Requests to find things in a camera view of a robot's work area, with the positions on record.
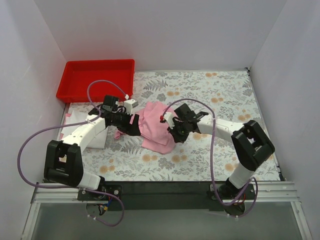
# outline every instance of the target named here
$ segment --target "glass panel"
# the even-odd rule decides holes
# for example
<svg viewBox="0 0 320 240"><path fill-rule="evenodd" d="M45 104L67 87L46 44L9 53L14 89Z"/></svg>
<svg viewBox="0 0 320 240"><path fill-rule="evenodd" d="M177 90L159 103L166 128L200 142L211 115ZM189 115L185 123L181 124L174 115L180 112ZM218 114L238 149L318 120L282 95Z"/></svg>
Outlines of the glass panel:
<svg viewBox="0 0 320 240"><path fill-rule="evenodd" d="M98 215L98 207L90 206ZM102 218L115 222L118 211ZM302 239L290 202L257 202L253 211L236 221L207 210L127 210L123 221L108 227L87 217L82 203L42 203L33 240L57 239L130 240L300 240Z"/></svg>

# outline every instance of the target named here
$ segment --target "aluminum frame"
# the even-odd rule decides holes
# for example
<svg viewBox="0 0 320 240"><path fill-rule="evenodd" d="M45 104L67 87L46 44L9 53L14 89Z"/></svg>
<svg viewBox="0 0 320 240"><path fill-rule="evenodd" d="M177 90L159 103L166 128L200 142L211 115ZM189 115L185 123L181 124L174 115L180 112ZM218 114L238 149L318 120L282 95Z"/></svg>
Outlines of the aluminum frame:
<svg viewBox="0 0 320 240"><path fill-rule="evenodd" d="M47 186L57 185L56 183L44 183ZM79 201L78 188L36 188L31 201L30 211L23 230L22 240L32 238L41 204L96 204L100 201ZM294 216L303 240L312 240L312 236L301 207L300 198L297 194L294 182L291 181L260 181L258 182L257 202L290 202Z"/></svg>

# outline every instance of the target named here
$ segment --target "leaf pattern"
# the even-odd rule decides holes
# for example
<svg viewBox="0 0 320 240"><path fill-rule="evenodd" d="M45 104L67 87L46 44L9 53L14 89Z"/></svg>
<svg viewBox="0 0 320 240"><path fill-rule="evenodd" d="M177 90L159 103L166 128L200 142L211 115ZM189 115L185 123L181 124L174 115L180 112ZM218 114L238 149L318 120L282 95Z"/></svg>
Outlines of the leaf pattern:
<svg viewBox="0 0 320 240"><path fill-rule="evenodd" d="M160 102L164 102L167 99L167 97L164 93L160 93L160 94L158 94L156 99L159 100Z"/></svg>
<svg viewBox="0 0 320 240"><path fill-rule="evenodd" d="M156 79L148 82L145 85L145 87L143 87L143 89L150 90L150 91L158 91L162 88L165 88L166 86L168 86L167 81Z"/></svg>
<svg viewBox="0 0 320 240"><path fill-rule="evenodd" d="M234 122L255 120L265 127L246 71L136 72L133 92L132 98L139 102L134 111L144 108L148 101L168 105L181 98L192 98L210 106L218 118ZM187 104L196 113L208 111L196 102ZM87 102L72 103L68 112L87 113L91 109ZM114 139L115 131L115 127L108 127L105 149L84 150L86 171L108 181L210 180L209 135L191 133L184 144L178 143L171 153L162 155L142 148L140 136L122 135ZM215 138L213 153L215 179L225 181L239 163L233 144ZM261 181L279 180L275 161L271 158L264 162L255 176Z"/></svg>
<svg viewBox="0 0 320 240"><path fill-rule="evenodd" d="M140 139L130 139L127 141L124 146L121 148L122 152L125 152L127 154L135 154L141 153L143 151L143 148L141 147L142 140Z"/></svg>
<svg viewBox="0 0 320 240"><path fill-rule="evenodd" d="M141 94L141 97L147 99L149 98L152 94L154 94L152 91L145 91Z"/></svg>

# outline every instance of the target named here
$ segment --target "white enclosure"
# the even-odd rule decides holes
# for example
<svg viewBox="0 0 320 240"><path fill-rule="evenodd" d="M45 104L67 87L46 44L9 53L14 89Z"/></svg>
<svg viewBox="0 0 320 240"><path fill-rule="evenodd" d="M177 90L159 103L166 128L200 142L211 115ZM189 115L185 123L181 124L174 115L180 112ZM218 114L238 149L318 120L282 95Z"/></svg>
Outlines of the white enclosure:
<svg viewBox="0 0 320 240"><path fill-rule="evenodd" d="M32 133L60 123L67 61L135 59L136 70L234 70L252 81L281 170L296 182L320 239L320 0L0 0L0 238L20 239L34 189L16 158ZM22 170L43 178L43 133Z"/></svg>

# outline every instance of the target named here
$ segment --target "red plastic bin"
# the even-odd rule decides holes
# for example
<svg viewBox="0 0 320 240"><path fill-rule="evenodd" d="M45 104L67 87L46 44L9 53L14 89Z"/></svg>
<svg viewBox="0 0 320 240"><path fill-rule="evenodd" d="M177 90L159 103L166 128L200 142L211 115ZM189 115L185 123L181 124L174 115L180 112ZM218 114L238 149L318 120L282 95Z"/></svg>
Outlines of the red plastic bin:
<svg viewBox="0 0 320 240"><path fill-rule="evenodd" d="M135 61L133 59L69 61L66 63L56 97L65 103L86 103L87 88L96 80L117 84L130 97L133 94ZM94 102L103 102L105 95L124 101L124 95L115 86L99 82L90 88Z"/></svg>

